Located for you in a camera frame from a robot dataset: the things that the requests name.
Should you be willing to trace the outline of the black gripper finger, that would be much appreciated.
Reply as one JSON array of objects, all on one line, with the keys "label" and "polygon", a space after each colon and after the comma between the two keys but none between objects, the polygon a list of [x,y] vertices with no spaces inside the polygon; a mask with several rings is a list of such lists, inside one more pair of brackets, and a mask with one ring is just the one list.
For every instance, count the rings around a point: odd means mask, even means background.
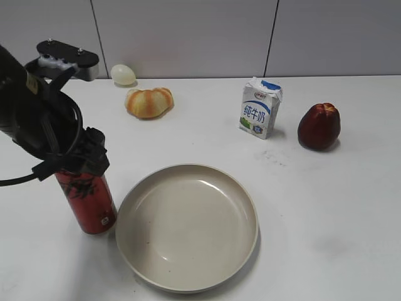
[{"label": "black gripper finger", "polygon": [[73,152],[75,171],[102,176],[109,168],[110,162],[105,148],[105,135],[102,131],[87,127],[81,142]]}]

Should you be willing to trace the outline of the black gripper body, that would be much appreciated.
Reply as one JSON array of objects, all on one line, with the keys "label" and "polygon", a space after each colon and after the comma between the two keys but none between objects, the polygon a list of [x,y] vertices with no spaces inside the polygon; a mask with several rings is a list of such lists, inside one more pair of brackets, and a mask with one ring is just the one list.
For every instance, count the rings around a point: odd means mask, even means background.
[{"label": "black gripper body", "polygon": [[62,88],[73,73],[37,77],[2,47],[1,132],[41,160],[72,155],[82,140],[82,115]]}]

